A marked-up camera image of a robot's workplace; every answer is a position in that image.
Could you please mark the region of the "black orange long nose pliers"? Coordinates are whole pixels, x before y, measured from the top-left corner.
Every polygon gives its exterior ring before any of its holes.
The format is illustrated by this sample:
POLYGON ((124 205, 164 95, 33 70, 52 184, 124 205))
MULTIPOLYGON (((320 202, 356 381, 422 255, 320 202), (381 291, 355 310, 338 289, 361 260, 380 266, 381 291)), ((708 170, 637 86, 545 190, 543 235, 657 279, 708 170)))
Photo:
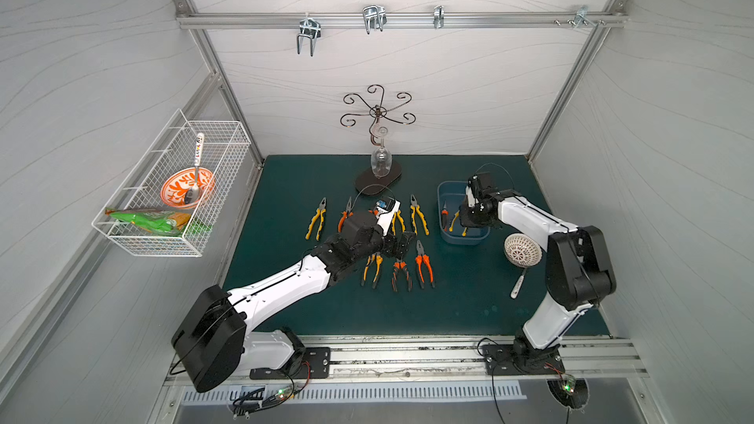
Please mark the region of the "black orange long nose pliers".
POLYGON ((406 290, 408 292, 412 291, 412 277, 410 276, 410 272, 408 272, 408 267, 406 267, 406 261, 404 259, 398 258, 394 262, 394 269, 392 273, 391 278, 391 287, 393 292, 399 291, 399 279, 404 278, 406 280, 406 290))

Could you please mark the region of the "orange combination pliers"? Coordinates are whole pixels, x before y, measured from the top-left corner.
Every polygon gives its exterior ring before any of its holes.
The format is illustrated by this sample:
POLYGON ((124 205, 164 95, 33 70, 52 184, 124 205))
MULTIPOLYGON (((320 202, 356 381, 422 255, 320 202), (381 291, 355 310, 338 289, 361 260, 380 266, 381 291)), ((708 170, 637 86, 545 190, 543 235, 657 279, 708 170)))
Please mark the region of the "orange combination pliers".
POLYGON ((424 289, 426 283, 429 283, 431 288, 435 288, 435 279, 434 279, 434 272, 433 268, 430 263, 430 257, 426 253, 424 246, 421 241, 416 241, 416 266, 417 266, 417 274, 419 277, 420 282, 420 288, 424 289))

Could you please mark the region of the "black yellow curved pliers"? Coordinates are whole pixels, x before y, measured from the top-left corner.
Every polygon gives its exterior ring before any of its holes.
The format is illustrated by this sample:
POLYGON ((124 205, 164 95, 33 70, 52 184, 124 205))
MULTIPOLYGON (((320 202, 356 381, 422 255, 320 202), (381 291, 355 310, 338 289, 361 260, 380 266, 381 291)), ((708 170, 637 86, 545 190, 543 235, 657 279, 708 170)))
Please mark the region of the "black yellow curved pliers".
POLYGON ((368 257, 361 274, 362 287, 369 284, 372 290, 377 288, 381 278, 383 260, 384 258, 380 252, 374 253, 368 257))

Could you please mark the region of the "large yellow black pliers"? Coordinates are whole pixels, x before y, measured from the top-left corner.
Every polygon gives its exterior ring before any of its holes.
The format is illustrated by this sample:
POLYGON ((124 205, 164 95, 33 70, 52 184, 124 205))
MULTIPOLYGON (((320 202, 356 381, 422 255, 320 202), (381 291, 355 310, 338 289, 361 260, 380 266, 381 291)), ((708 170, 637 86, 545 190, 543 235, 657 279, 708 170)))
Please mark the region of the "large yellow black pliers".
POLYGON ((412 218, 412 229, 414 229, 414 233, 418 234, 419 229, 422 229, 426 236, 430 235, 425 216, 421 211, 418 200, 414 194, 410 196, 410 218, 412 218))

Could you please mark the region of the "small yellow black pliers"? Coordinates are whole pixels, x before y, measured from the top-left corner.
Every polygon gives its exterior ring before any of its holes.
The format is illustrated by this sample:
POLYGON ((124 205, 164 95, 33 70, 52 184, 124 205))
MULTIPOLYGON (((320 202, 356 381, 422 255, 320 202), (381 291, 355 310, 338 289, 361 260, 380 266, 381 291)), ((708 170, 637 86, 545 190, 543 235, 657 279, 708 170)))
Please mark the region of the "small yellow black pliers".
POLYGON ((391 231, 394 236, 398 236, 406 231, 406 224, 402 216, 402 210, 397 210, 391 222, 391 231))

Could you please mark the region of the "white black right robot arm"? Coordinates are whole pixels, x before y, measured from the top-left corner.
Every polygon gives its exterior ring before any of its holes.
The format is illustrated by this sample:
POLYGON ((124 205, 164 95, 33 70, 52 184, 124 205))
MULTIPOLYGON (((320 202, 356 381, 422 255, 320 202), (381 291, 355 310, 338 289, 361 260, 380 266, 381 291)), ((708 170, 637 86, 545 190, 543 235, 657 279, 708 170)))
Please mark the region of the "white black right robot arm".
POLYGON ((601 230, 564 221, 515 190, 500 190, 489 173, 469 178, 459 215, 463 227, 510 226, 546 253, 546 294, 522 326, 522 343, 528 349, 545 351, 559 345, 579 317, 616 292, 601 230))

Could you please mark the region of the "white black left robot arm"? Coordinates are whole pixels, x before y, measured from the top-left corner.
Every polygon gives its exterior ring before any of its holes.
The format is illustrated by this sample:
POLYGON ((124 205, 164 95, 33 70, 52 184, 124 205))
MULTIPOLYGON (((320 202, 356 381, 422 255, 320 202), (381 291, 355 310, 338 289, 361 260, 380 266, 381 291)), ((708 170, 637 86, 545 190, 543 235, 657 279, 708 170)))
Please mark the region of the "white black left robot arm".
POLYGON ((293 266, 230 291, 202 291, 171 339, 178 365, 194 390, 207 393, 235 373, 268 369, 294 376, 306 348, 287 329, 259 332, 278 312, 343 281, 359 261, 394 252, 392 223, 400 207, 357 213, 293 266))

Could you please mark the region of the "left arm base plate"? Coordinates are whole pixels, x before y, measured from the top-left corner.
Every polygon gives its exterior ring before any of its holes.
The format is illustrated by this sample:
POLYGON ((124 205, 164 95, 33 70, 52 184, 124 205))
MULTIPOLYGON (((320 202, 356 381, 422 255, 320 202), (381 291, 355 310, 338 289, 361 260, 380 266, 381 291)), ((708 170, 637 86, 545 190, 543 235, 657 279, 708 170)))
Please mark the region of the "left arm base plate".
POLYGON ((329 347, 306 347, 281 368, 259 368, 249 372, 251 380, 326 379, 330 376, 332 349, 329 347))

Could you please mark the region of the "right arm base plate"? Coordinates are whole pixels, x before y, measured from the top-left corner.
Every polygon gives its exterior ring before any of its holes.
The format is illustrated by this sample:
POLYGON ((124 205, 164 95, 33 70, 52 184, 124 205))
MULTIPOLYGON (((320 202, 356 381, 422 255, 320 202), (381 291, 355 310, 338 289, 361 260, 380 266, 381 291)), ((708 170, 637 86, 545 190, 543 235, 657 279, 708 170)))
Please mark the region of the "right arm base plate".
POLYGON ((521 343, 513 345, 485 344, 479 350, 490 376, 524 376, 566 374, 560 348, 532 349, 521 343))

